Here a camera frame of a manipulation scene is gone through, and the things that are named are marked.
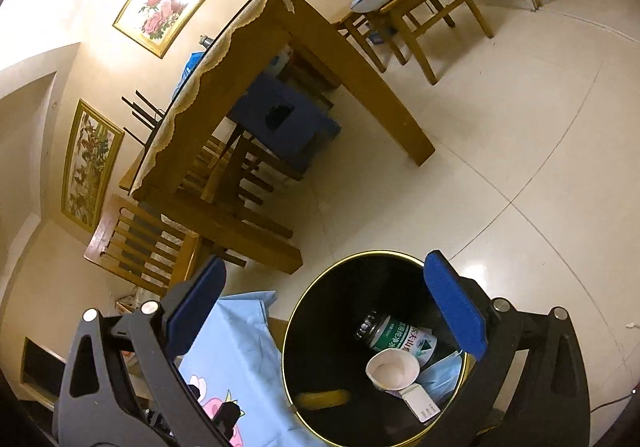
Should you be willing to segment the white green labelled bottle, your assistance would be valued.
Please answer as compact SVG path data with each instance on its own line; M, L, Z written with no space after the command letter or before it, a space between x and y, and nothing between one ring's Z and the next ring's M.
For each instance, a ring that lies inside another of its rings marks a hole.
M408 325L379 311L370 311L364 317L357 337L376 353L401 349L416 357L421 368L430 362L437 346L437 337L430 329Z

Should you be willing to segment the white carton box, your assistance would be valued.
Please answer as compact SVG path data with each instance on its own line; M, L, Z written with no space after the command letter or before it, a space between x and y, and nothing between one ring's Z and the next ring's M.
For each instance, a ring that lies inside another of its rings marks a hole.
M420 384L411 384L399 392L411 412L421 423L427 423L440 414L440 408Z

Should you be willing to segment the white paper cup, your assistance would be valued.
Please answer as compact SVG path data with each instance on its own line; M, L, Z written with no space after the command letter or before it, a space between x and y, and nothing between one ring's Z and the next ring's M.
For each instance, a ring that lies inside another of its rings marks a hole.
M402 349L384 349L368 361L366 375L380 391L399 392L416 381L420 363Z

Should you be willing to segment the blue plastic stool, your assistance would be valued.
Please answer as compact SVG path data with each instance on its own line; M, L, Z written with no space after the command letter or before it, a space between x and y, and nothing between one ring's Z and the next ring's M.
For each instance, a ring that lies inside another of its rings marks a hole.
M306 95L267 73L255 78L228 118L299 173L342 130Z

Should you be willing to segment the wooden dining table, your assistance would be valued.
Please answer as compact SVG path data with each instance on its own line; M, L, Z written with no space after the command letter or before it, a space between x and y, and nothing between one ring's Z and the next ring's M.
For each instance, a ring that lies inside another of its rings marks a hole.
M294 163L314 137L338 126L306 95L268 71L280 52L300 50L325 69L421 165L435 151L423 129L382 76L306 0L249 0L206 49L153 130L134 175L131 196L226 249L293 274L302 253L292 233L245 207L236 192L245 155L299 178ZM205 189L186 176L224 118L250 133Z

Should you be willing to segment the blue face mask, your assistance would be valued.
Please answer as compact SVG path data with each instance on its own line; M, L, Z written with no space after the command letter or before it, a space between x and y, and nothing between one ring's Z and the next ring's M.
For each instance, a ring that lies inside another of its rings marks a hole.
M435 404L446 401L458 384L462 370L462 355L454 352L426 368L416 379Z

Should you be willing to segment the wooden chair near table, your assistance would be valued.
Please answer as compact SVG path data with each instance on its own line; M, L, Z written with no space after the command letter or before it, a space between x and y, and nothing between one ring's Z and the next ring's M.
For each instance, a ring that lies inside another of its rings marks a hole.
M201 239L123 196L105 202L85 259L136 287L163 297L192 277Z

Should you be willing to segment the black round trash bin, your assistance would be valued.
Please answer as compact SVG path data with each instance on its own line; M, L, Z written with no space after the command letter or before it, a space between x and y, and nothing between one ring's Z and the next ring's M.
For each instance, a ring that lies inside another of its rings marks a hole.
M282 352L286 396L291 401L307 393L344 391L344 404L305 410L297 418L330 446L416 446L436 422L421 423L397 395L377 389L366 375L377 354L357 337L370 311L379 311L437 337L432 359L422 368L454 352L462 355L462 370L454 393L470 370L440 315L423 278L424 263L405 253L365 251L345 257L309 285L294 307Z

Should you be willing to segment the bird painting gold frame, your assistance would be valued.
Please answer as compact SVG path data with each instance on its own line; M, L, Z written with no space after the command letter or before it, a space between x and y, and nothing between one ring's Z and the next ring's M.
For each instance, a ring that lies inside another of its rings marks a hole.
M61 211L82 229L98 225L124 131L79 99L65 153Z

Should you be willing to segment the light blue cartoon tablecloth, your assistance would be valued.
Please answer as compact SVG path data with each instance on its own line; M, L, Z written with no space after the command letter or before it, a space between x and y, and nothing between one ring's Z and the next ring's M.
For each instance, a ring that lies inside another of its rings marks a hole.
M268 328L268 309L276 300L273 291L218 299L179 372L198 388L198 402L209 417L224 403L240 407L231 445L320 446L284 393L281 353Z

